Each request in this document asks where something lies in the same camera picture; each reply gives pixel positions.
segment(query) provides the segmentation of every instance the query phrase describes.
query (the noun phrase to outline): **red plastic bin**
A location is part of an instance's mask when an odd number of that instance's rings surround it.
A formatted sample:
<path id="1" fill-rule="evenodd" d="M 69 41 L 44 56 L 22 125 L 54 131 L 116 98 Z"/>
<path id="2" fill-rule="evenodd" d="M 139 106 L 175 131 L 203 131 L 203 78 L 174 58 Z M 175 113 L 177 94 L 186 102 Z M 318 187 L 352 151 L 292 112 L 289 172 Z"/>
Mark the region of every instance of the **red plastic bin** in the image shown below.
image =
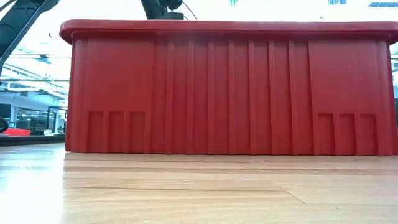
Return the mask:
<path id="1" fill-rule="evenodd" d="M 398 154 L 396 22 L 73 20 L 60 35 L 67 151 Z"/>

